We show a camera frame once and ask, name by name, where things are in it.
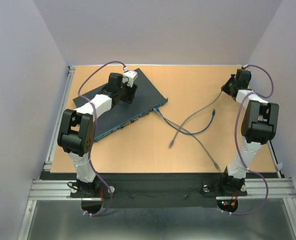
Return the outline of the grey ethernet cable long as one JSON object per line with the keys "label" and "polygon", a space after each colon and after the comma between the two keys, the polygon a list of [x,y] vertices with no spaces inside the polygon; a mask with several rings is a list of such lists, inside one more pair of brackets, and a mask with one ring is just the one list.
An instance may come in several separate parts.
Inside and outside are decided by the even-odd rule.
{"label": "grey ethernet cable long", "polygon": [[207,109],[208,107],[210,107],[211,105],[213,105],[213,104],[219,99],[219,97],[221,96],[222,92],[223,92],[223,91],[221,90],[220,93],[218,94],[218,96],[217,96],[217,97],[216,97],[211,103],[207,104],[205,107],[202,107],[201,109],[197,110],[196,112],[194,112],[193,114],[191,114],[190,116],[188,116],[188,117],[187,117],[187,118],[186,118],[186,119],[185,119],[185,120],[179,125],[179,127],[178,127],[177,130],[176,130],[176,133],[175,133],[173,139],[170,141],[169,148],[171,148],[171,147],[173,146],[173,144],[174,144],[174,142],[175,142],[175,139],[176,139],[176,137],[177,137],[177,135],[178,135],[179,132],[181,132],[181,133],[184,134],[184,135],[188,135],[188,136],[193,136],[193,137],[194,137],[195,135],[199,135],[199,134],[203,133],[205,130],[207,130],[207,128],[211,125],[212,121],[214,120],[214,117],[215,117],[215,114],[216,114],[216,110],[215,110],[215,109],[212,110],[212,116],[211,116],[210,122],[208,123],[208,125],[207,125],[204,129],[202,129],[202,130],[200,130],[200,131],[197,131],[197,132],[193,132],[193,133],[188,133],[188,132],[183,132],[183,131],[182,131],[183,126],[186,124],[186,122],[187,122],[189,119],[191,119],[191,118],[194,117],[195,115],[199,114],[199,113],[202,112],[203,110],[205,110],[205,109]]}

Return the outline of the grey ethernet cable short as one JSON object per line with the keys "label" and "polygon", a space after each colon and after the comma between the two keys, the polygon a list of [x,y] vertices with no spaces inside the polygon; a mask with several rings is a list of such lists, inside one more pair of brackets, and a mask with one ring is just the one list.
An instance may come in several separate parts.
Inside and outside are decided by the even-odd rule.
{"label": "grey ethernet cable short", "polygon": [[198,144],[203,148],[203,150],[205,151],[205,153],[207,154],[207,156],[210,158],[211,162],[213,163],[213,165],[215,166],[216,170],[220,173],[222,170],[220,168],[220,166],[218,165],[218,163],[214,160],[214,158],[212,157],[212,155],[209,153],[209,151],[207,150],[207,148],[203,145],[203,143],[195,136],[195,134],[189,132],[187,129],[183,128],[182,130],[178,130],[180,133],[182,134],[186,134],[189,135],[191,137],[193,137]]}

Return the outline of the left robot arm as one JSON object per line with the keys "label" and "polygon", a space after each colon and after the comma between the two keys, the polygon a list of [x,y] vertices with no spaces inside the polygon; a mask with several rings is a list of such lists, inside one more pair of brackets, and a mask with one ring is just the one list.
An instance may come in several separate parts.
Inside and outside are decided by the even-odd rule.
{"label": "left robot arm", "polygon": [[97,119],[114,108],[120,101],[132,103],[137,85],[136,71],[111,73],[108,83],[86,104],[76,109],[66,109],[61,118],[57,144],[68,153],[76,170],[76,182],[69,183],[73,193],[94,197],[99,192],[96,173],[91,167],[89,154],[94,143]]}

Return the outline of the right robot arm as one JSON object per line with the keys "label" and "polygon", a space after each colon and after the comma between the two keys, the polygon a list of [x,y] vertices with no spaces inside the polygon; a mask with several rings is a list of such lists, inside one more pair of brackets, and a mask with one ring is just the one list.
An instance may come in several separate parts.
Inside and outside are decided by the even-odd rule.
{"label": "right robot arm", "polygon": [[218,182],[223,195],[246,191],[245,178],[254,157],[277,132],[280,106],[250,89],[251,78],[249,66],[244,65],[221,87],[240,104],[234,130],[237,153]]}

